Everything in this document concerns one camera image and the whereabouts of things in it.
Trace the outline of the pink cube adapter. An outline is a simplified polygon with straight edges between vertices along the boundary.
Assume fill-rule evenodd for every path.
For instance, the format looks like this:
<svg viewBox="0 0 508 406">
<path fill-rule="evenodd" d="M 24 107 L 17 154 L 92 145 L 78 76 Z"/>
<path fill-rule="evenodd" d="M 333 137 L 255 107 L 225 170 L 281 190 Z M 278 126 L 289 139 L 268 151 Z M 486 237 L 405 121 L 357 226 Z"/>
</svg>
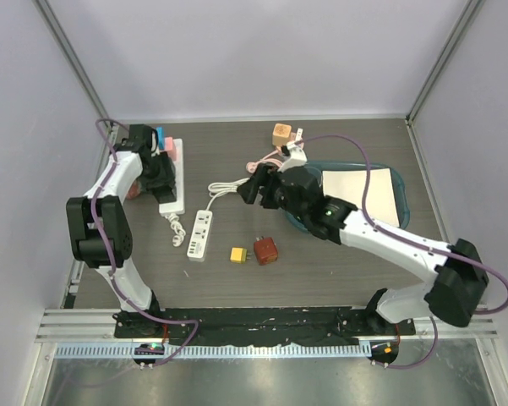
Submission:
<svg viewBox="0 0 508 406">
<path fill-rule="evenodd" d="M 178 157 L 177 147 L 172 137 L 163 137 L 160 142 L 160 150 L 166 152 L 168 157 L 175 162 Z"/>
</svg>

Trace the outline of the long white power strip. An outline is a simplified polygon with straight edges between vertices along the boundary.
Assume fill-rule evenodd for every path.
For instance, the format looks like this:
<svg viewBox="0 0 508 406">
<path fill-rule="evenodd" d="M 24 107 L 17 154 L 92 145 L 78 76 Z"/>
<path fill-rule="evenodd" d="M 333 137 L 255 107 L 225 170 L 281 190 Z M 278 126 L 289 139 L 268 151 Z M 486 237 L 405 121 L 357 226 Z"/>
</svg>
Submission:
<svg viewBox="0 0 508 406">
<path fill-rule="evenodd" d="M 170 144 L 170 141 L 172 141 L 174 146 L 174 148 L 171 149 L 171 152 L 173 152 L 175 157 L 172 162 L 175 167 L 177 199 L 174 202 L 163 203 L 159 205 L 159 213 L 162 217 L 170 216 L 171 214 L 182 215 L 185 212 L 183 140 L 167 137 L 166 143 Z"/>
</svg>

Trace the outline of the blue plug adapter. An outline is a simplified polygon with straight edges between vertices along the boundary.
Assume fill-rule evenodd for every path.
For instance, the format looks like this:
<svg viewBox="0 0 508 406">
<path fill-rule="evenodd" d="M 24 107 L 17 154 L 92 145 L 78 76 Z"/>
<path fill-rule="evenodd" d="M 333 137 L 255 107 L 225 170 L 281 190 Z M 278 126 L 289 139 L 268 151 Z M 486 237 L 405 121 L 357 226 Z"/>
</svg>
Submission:
<svg viewBox="0 0 508 406">
<path fill-rule="evenodd" d="M 160 150 L 165 149 L 165 134 L 162 127 L 156 127 L 157 143 Z"/>
</svg>

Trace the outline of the red carp cube adapter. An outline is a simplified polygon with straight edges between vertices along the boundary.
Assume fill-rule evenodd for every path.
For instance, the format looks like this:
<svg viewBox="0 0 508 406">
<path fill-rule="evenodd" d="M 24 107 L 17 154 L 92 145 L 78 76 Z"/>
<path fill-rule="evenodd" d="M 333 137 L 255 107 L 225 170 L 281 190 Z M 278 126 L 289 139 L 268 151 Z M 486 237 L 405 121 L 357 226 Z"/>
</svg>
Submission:
<svg viewBox="0 0 508 406">
<path fill-rule="evenodd" d="M 268 265 L 278 259 L 278 250 L 272 237 L 260 237 L 254 241 L 254 254 L 261 266 Z"/>
</svg>

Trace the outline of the yellow usb plug adapter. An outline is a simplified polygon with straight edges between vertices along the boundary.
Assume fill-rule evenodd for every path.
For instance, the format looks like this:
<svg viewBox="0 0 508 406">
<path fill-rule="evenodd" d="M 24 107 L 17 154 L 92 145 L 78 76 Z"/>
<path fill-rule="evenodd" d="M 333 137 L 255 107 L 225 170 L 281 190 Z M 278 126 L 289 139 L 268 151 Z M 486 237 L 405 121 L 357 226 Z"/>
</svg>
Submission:
<svg viewBox="0 0 508 406">
<path fill-rule="evenodd" d="M 251 257 L 251 253 L 244 247 L 232 247 L 230 253 L 230 262 L 235 264 L 244 264 Z"/>
</svg>

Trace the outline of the black cube adapter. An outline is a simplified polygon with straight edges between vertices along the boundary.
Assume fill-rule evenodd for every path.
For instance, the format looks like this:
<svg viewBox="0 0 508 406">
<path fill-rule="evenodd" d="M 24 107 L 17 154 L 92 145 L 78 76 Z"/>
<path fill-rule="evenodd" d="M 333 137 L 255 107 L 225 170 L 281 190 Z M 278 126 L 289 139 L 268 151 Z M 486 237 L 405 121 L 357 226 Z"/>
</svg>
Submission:
<svg viewBox="0 0 508 406">
<path fill-rule="evenodd" d="M 177 201 L 176 188 L 170 185 L 161 185 L 150 191 L 159 204 L 168 204 Z"/>
</svg>

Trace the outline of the small white usb power strip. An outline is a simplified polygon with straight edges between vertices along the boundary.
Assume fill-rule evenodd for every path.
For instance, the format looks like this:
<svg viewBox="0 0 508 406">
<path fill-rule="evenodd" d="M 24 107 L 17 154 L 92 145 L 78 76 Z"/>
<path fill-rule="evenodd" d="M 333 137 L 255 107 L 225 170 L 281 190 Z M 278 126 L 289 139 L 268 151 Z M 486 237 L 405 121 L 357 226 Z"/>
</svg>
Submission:
<svg viewBox="0 0 508 406">
<path fill-rule="evenodd" d="M 194 218 L 194 226 L 187 248 L 187 258 L 190 261 L 205 260 L 213 213 L 210 210 L 198 210 Z"/>
</svg>

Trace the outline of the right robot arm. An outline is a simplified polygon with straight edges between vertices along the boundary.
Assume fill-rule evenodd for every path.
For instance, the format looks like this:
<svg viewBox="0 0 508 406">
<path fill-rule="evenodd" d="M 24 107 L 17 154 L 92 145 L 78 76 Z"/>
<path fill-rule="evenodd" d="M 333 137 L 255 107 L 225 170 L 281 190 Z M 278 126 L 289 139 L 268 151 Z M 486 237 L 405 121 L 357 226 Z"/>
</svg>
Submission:
<svg viewBox="0 0 508 406">
<path fill-rule="evenodd" d="M 376 223 L 353 203 L 325 195 L 317 178 L 304 167 L 284 172 L 261 165 L 237 188 L 247 204 L 282 209 L 296 217 L 318 239 L 367 251 L 420 279 L 401 289 L 382 288 L 367 305 L 364 321 L 373 333 L 394 324 L 435 316 L 455 327 L 469 325 L 489 279 L 475 246 L 424 239 L 400 228 Z"/>
</svg>

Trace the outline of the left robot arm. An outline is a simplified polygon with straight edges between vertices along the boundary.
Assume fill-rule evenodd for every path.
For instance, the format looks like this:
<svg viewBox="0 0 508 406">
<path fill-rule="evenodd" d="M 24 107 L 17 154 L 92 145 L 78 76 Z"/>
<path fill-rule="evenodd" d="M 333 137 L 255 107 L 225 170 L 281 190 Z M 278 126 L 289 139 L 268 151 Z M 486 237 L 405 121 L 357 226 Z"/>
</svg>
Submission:
<svg viewBox="0 0 508 406">
<path fill-rule="evenodd" d="M 74 258 L 104 277 L 122 311 L 137 313 L 133 324 L 141 335 L 154 337 L 163 317 L 132 259 L 134 240 L 123 202 L 138 184 L 156 199 L 160 216 L 178 219 L 185 211 L 184 147 L 182 140 L 148 124 L 126 130 L 127 138 L 117 144 L 100 132 L 108 162 L 87 192 L 67 201 L 68 231 Z"/>
</svg>

